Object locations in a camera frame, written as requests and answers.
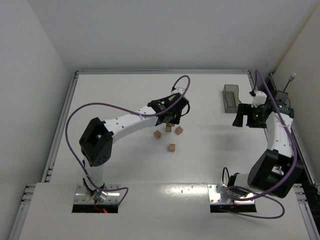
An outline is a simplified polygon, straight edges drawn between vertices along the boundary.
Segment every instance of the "red wire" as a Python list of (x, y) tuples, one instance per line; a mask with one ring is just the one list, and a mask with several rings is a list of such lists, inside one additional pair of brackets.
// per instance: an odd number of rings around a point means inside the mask
[(97, 203), (94, 203), (94, 209), (97, 210), (99, 213), (102, 213), (101, 210), (97, 207)]

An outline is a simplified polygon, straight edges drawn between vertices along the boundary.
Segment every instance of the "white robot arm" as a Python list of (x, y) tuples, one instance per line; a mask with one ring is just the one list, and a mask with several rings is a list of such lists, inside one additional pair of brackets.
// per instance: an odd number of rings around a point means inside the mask
[[(88, 176), (96, 186), (104, 188), (103, 164), (111, 157), (112, 145), (118, 140), (138, 130), (159, 124), (179, 124), (180, 118), (183, 116), (183, 109), (188, 106), (189, 111), (190, 108), (186, 97), (175, 103), (184, 91), (184, 88), (172, 88), (171, 95), (149, 102), (138, 109), (136, 111), (137, 114), (126, 114), (103, 121), (96, 117), (90, 121), (79, 143), (81, 152), (84, 155), (82, 163)], [(157, 115), (157, 113), (169, 108), (173, 103), (175, 103), (174, 107), (169, 111)], [(96, 188), (90, 183), (88, 176), (83, 179), (83, 184), (88, 193), (93, 196)]]
[[(283, 91), (275, 91), (272, 95), (286, 127), (291, 131), (294, 110), (285, 103), (288, 94)], [(293, 162), (293, 149), (285, 126), (281, 124), (278, 114), (264, 92), (256, 91), (252, 104), (239, 104), (237, 116), (232, 125), (242, 127), (244, 115), (247, 115), (246, 125), (248, 127), (266, 129), (267, 149), (252, 167), (250, 173), (232, 175), (228, 181), (228, 187), (239, 186), (252, 192), (264, 192), (283, 178), (283, 175), (274, 171), (275, 167), (281, 168), (285, 174), (288, 172)], [(292, 174), (270, 195), (284, 198), (302, 171), (303, 164), (299, 160)], [(237, 188), (229, 191), (237, 197), (244, 197), (248, 194)]]

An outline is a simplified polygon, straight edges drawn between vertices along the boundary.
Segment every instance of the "gray container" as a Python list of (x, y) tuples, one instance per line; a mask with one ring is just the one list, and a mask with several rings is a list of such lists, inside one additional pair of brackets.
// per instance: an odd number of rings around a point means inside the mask
[(238, 85), (224, 85), (223, 91), (224, 111), (226, 113), (236, 114), (238, 111), (239, 101), (239, 86)]

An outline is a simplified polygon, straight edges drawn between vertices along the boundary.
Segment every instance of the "small wooden cube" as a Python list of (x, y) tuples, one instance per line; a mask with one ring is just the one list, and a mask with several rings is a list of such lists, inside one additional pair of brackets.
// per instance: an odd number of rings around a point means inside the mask
[(156, 138), (156, 139), (159, 139), (161, 137), (161, 132), (159, 130), (155, 131), (153, 133), (153, 136)]
[(172, 126), (166, 126), (166, 127), (165, 127), (165, 131), (166, 131), (167, 133), (171, 133), (171, 131), (172, 131)]
[(175, 129), (175, 133), (178, 134), (178, 135), (182, 134), (183, 132), (184, 132), (184, 130), (183, 130), (183, 128), (180, 127), (180, 126), (178, 126), (178, 127)]
[(175, 144), (169, 144), (168, 147), (169, 152), (175, 152), (176, 151), (176, 145)]

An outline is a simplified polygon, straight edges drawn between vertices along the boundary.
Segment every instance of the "white table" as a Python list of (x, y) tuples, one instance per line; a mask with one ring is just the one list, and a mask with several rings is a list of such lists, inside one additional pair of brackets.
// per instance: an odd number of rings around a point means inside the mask
[[(90, 102), (137, 110), (168, 96), (183, 74), (80, 74), (69, 113)], [(239, 85), (239, 98), (250, 103), (247, 74), (189, 74), (186, 97), (191, 110), (180, 125), (184, 132), (165, 132), (163, 125), (145, 128), (119, 140), (105, 164), (108, 184), (129, 187), (118, 214), (71, 213), (77, 184), (84, 176), (62, 136), (49, 183), (38, 183), (21, 232), (21, 240), (110, 239), (309, 239), (295, 194), (281, 199), (284, 217), (262, 220), (229, 213), (210, 213), (207, 184), (220, 184), (222, 169), (247, 173), (266, 150), (263, 129), (232, 127), (235, 114), (224, 113), (225, 84)], [(112, 119), (125, 113), (89, 106), (71, 120), (71, 145), (81, 156), (79, 139), (95, 117)], [(162, 137), (155, 139), (153, 132)], [(176, 144), (175, 152), (168, 152)], [(256, 200), (259, 216), (274, 216), (280, 207)]]

